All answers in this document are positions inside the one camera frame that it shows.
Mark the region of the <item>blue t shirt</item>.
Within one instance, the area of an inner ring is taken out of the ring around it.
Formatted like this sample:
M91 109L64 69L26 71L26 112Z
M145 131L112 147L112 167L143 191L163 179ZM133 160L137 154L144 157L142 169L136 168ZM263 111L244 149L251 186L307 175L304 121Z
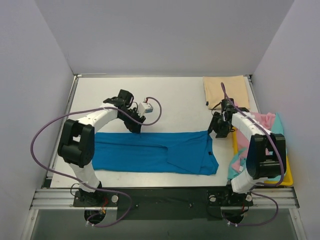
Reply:
M206 131L95 135L94 170L210 176L219 164Z

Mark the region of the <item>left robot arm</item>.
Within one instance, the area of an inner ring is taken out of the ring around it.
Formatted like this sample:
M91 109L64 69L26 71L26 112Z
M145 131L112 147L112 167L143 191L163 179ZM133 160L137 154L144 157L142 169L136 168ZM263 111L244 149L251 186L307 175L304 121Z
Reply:
M121 89L118 96L107 98L100 106L77 120L65 121L57 153L73 170L78 179L79 188L85 194L85 200L91 206L98 206L103 200L102 187L98 180L92 159L95 152L95 134L109 122L120 119L132 133L141 132L141 123L146 120L145 114L151 113L153 107L146 101L131 108L134 96Z

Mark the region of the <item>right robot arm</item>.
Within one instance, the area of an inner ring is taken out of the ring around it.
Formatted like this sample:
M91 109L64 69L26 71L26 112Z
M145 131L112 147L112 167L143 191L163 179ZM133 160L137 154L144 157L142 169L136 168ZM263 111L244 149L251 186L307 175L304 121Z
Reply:
M249 142L244 170L230 180L231 187L223 192L229 205L236 204L241 194L256 186L279 186L287 170L286 139L263 127L245 107L237 107L232 98L220 102L221 112L212 116L208 133L215 132L218 139L226 138L234 128Z

